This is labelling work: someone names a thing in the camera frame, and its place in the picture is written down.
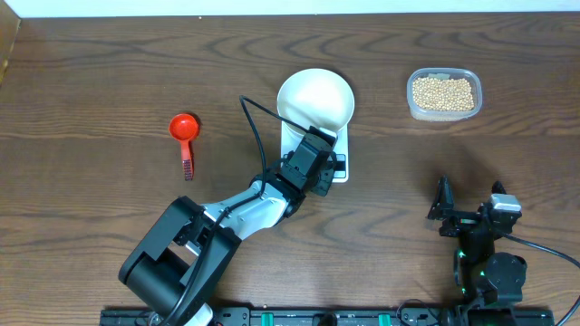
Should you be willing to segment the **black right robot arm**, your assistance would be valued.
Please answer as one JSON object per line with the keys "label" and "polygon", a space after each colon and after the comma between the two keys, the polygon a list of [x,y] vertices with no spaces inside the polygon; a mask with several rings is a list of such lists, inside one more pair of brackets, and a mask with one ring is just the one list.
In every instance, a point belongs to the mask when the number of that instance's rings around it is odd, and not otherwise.
{"label": "black right robot arm", "polygon": [[427,218],[441,221],[441,236],[459,240],[453,271],[463,293],[462,304],[441,313],[442,325],[517,324],[514,305],[523,300],[527,262],[498,252],[495,242],[509,235],[521,216],[519,201],[498,181],[477,211],[466,212],[455,208],[448,178],[440,178]]}

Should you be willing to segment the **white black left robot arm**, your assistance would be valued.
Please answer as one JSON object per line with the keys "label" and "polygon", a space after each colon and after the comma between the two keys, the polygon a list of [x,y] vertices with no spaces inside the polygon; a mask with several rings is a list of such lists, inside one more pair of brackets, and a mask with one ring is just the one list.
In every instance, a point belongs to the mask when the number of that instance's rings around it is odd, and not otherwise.
{"label": "white black left robot arm", "polygon": [[287,158],[223,201],[173,201],[129,255],[120,281],[163,325],[207,325],[208,299],[243,240],[294,214],[308,193],[325,196],[334,178],[331,131],[309,129]]}

